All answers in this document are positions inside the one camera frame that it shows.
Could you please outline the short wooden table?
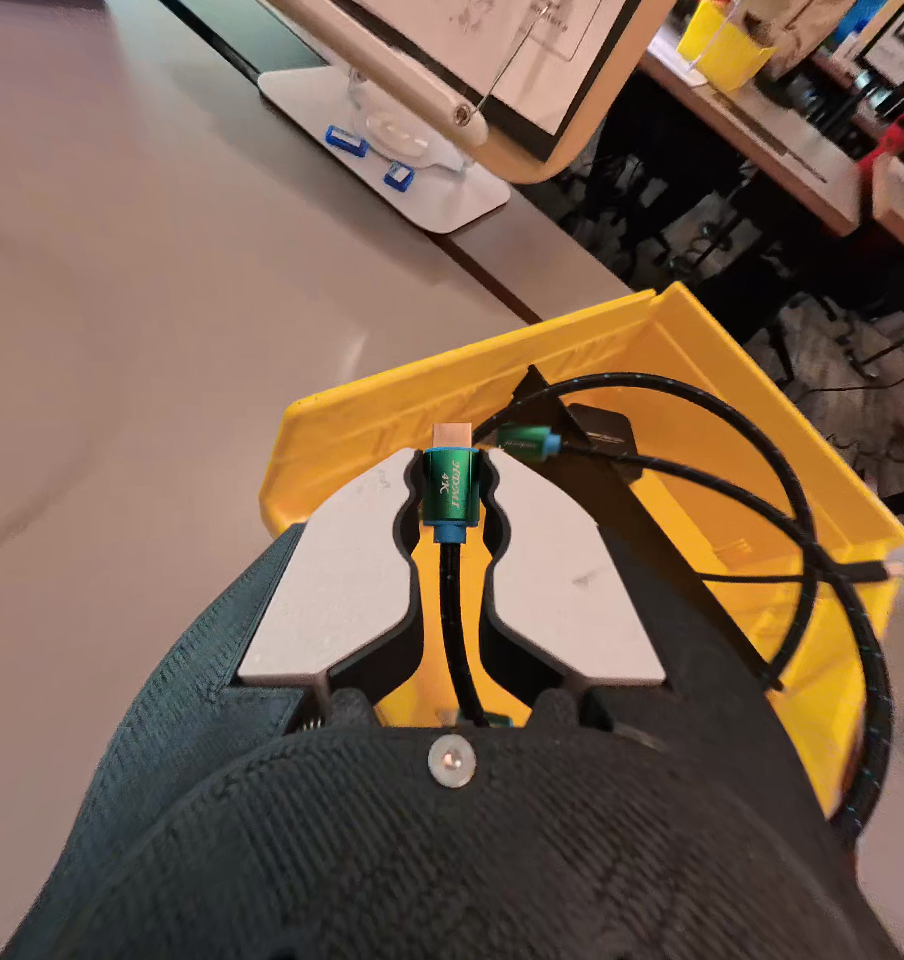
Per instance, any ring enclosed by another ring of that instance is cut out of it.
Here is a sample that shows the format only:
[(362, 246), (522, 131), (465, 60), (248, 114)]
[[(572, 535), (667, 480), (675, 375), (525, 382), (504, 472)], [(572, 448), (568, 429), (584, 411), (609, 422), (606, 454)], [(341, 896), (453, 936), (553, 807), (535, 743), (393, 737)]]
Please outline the short wooden table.
[(883, 153), (871, 178), (873, 219), (904, 248), (904, 164), (898, 156)]

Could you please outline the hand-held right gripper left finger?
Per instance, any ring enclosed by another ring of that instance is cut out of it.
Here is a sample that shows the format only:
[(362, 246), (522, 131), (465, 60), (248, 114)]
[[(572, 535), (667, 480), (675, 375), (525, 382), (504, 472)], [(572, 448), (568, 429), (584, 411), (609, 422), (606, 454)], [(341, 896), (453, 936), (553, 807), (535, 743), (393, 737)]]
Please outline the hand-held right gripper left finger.
[(238, 678), (250, 687), (399, 687), (421, 664), (413, 553), (422, 455), (404, 448), (321, 504), (305, 523)]

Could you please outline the long wooden table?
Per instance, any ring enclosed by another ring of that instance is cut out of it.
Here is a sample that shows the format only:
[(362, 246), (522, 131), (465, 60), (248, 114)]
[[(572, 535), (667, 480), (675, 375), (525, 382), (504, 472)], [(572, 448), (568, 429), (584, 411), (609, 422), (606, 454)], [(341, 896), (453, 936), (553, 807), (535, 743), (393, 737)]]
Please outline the long wooden table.
[(677, 43), (677, 30), (662, 26), (640, 61), (642, 72), (833, 234), (853, 234), (862, 214), (857, 163), (797, 113), (764, 98), (751, 82), (730, 96), (707, 82), (694, 86), (694, 70), (678, 55)]

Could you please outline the red plastic object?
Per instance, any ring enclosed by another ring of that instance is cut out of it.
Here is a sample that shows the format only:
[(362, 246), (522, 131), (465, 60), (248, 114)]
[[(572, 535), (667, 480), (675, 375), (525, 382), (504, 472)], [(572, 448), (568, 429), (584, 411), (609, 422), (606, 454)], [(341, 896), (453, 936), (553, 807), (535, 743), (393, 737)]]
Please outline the red plastic object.
[(898, 157), (904, 151), (904, 112), (898, 115), (879, 137), (876, 146), (858, 162), (863, 184), (869, 186), (879, 157)]

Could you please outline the brown paper bag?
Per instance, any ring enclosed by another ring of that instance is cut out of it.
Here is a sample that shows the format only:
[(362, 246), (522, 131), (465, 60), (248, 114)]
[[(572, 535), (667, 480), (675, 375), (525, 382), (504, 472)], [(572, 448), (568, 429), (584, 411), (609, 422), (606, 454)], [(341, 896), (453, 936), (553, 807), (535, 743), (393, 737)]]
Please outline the brown paper bag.
[(854, 1), (776, 2), (765, 20), (769, 45), (775, 48), (767, 64), (770, 78), (778, 81), (815, 53)]

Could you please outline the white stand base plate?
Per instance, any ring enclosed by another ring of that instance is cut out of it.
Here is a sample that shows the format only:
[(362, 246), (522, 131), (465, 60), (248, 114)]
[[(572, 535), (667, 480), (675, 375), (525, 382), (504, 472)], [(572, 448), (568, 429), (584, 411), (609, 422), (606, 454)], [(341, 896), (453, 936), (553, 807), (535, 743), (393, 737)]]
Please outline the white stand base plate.
[(405, 194), (397, 193), (383, 183), (393, 161), (377, 154), (370, 145), (361, 159), (328, 146), (324, 137), (330, 125), (358, 136), (348, 98), (348, 76), (338, 67), (263, 73), (258, 89), (327, 155), (427, 233), (452, 234), (502, 208), (511, 197), (511, 187), (476, 162), (464, 174), (437, 168), (415, 171), (410, 189)]

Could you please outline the yellow plastic bin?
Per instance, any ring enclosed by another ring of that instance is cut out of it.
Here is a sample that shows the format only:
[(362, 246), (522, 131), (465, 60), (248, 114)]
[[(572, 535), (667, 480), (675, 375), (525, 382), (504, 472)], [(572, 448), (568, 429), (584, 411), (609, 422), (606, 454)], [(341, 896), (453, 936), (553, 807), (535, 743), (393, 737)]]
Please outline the yellow plastic bin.
[[(424, 449), (433, 424), (472, 423), (511, 401), (529, 366), (547, 383), (606, 373), (656, 375), (727, 402), (784, 455), (837, 563), (884, 561), (904, 528), (803, 414), (707, 313), (686, 287), (628, 294), (535, 326), (476, 342), (293, 402), (283, 414), (259, 492), (273, 538), (346, 482), (404, 448)], [(677, 398), (603, 388), (581, 401), (628, 418), (640, 453), (715, 475), (783, 512), (789, 502), (772, 468), (744, 438)], [(637, 498), (697, 570), (797, 573), (796, 546), (744, 507), (669, 477), (647, 475)], [(862, 756), (866, 688), (839, 601), (819, 588), (811, 622), (770, 693), (826, 815), (843, 811)], [(714, 596), (756, 652), (771, 661), (793, 616), (797, 586), (716, 584)]]

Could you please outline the black flat plastic strip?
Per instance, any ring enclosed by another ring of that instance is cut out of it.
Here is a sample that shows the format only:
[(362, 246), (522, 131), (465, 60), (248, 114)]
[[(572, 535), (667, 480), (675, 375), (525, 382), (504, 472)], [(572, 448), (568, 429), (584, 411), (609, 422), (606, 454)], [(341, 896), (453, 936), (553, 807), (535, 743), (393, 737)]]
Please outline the black flat plastic strip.
[(513, 391), (508, 422), (548, 427), (559, 435), (570, 434), (575, 422), (562, 400), (555, 395), (534, 398), (550, 386), (537, 367), (530, 365)]

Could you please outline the black rounded power adapter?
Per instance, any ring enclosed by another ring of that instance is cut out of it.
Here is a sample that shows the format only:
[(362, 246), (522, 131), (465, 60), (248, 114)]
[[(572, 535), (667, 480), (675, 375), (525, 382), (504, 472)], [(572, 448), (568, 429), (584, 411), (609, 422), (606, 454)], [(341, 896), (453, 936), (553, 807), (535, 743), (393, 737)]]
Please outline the black rounded power adapter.
[(638, 449), (627, 416), (581, 403), (566, 406), (571, 426), (563, 444), (574, 450), (595, 450), (612, 454), (637, 455)]

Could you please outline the small yellow bin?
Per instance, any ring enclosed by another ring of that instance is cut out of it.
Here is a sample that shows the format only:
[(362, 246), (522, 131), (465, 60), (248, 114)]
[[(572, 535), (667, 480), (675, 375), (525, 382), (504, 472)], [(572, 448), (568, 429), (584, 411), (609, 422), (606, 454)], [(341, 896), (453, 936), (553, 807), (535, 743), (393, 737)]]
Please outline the small yellow bin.
[(698, 2), (676, 53), (722, 94), (736, 93), (772, 59), (777, 49), (756, 41), (738, 16), (740, 2)]

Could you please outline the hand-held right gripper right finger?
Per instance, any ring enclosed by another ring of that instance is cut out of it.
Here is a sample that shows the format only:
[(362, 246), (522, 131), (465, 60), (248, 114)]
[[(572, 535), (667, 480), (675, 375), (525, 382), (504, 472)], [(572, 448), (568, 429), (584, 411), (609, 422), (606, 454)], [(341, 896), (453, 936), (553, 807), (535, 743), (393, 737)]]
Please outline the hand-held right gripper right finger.
[(665, 669), (598, 524), (500, 449), (482, 460), (481, 664), (520, 702), (660, 688)]

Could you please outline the black framed picture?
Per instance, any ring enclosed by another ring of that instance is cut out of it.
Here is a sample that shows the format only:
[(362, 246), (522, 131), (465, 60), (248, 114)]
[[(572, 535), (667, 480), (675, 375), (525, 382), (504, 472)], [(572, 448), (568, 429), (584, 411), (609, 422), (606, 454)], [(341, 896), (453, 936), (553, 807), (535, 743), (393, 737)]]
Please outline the black framed picture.
[(886, 2), (858, 37), (854, 59), (904, 87), (904, 1)]

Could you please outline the beige framed display board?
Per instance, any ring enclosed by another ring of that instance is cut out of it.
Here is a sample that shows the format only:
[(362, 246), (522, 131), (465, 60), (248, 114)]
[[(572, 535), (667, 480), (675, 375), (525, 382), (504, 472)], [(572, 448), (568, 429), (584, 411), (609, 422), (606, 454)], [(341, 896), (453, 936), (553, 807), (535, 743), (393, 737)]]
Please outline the beige framed display board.
[(279, 20), (355, 67), (491, 174), (532, 185), (601, 126), (673, 6), (558, 1), (481, 113), (517, 34), (546, 1), (272, 1)]

